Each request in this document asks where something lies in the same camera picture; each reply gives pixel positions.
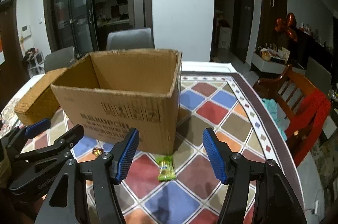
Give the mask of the shiny candy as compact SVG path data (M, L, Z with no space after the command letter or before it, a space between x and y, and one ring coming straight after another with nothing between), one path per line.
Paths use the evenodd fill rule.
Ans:
M94 147L92 153L94 154L94 156L98 157L104 153L104 150L102 148Z

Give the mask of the woven wicker basket box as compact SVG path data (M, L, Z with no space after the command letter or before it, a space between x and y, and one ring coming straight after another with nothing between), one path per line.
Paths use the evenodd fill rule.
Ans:
M32 125L42 119L51 119L60 104L55 97L51 85L67 68L59 68L47 72L39 79L14 107L14 112L23 125Z

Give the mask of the brown cardboard box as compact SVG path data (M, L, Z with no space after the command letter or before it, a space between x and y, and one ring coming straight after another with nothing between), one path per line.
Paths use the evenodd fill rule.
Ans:
M86 136L115 144L130 128L138 149L174 152L182 54L167 49L91 52L52 83L52 91L73 124Z

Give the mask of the white shoe rack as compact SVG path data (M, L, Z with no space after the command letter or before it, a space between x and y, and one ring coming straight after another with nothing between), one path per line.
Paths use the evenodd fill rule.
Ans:
M25 52L23 63L27 68L30 78L45 73L44 55L36 48L30 48Z

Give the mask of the teal cloth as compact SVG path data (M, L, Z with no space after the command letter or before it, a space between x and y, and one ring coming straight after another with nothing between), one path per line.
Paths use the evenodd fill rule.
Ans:
M278 118L277 112L278 112L278 106L277 103L273 99L266 99L262 98L262 102L267 109L267 111L270 113L273 121L275 122L277 129L279 131L279 134L282 136L282 138L287 141L287 136L283 130L283 128L280 126L280 120Z

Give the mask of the colourful patterned tablecloth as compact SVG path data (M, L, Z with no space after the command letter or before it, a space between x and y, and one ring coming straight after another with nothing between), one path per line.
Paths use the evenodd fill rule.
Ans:
M84 137L85 126L75 125L53 145L22 152L28 139L50 125L43 119L15 127L1 140L1 170L9 171L1 184L1 222L90 223L86 182L93 193L100 223L125 223L116 187L129 176L140 145L140 128L127 128L110 151L78 162L71 149ZM256 162L234 152L205 128L202 142L215 177L228 187L218 223L243 223L250 182L256 182L253 223L305 223L302 207L275 160Z

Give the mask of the grey dining chair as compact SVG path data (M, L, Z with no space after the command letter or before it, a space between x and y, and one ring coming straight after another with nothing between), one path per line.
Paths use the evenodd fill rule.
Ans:
M74 46L63 48L48 54L44 59L45 73L60 68L68 68L77 61Z
M106 50L154 49L150 28L129 29L108 34Z

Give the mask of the green snack packet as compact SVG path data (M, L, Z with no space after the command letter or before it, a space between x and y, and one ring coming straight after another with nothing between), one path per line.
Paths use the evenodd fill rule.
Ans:
M158 181L165 182L176 179L176 173L172 156L159 156L156 158L156 162L159 165Z

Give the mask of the red wooden chair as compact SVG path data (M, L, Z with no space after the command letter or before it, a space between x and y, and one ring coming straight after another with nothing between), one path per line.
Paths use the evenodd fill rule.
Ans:
M289 121L297 113L303 99L319 90L303 74L295 72L291 65L277 78L260 78L253 89L262 98L273 99Z

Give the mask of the red garment on chair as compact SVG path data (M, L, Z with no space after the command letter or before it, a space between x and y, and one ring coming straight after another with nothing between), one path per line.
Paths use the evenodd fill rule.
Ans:
M285 130L288 137L286 143L296 166L303 161L319 138L330 111L331 103L318 89L303 99Z

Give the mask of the white low cabinet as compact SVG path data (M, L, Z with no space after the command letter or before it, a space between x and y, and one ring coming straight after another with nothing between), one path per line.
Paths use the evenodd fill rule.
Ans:
M286 67L286 64L266 61L260 55L253 53L250 70L255 72L258 78L277 78Z

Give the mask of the black sliding glass door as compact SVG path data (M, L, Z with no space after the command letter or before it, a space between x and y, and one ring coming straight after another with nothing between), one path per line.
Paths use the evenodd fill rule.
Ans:
M52 52L72 46L82 57L98 51L94 0L44 0L44 18Z

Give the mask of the red foil balloon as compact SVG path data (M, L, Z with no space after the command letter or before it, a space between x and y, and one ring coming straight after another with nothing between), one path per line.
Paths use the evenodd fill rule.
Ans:
M287 37L297 42L297 34L295 29L297 22L293 13L288 13L286 18L277 18L275 21L274 29L278 33L285 33Z

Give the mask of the wall intercom panel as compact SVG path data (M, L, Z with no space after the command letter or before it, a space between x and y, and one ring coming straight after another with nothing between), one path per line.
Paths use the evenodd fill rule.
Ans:
M21 27L22 38L26 39L31 36L30 25L24 25Z

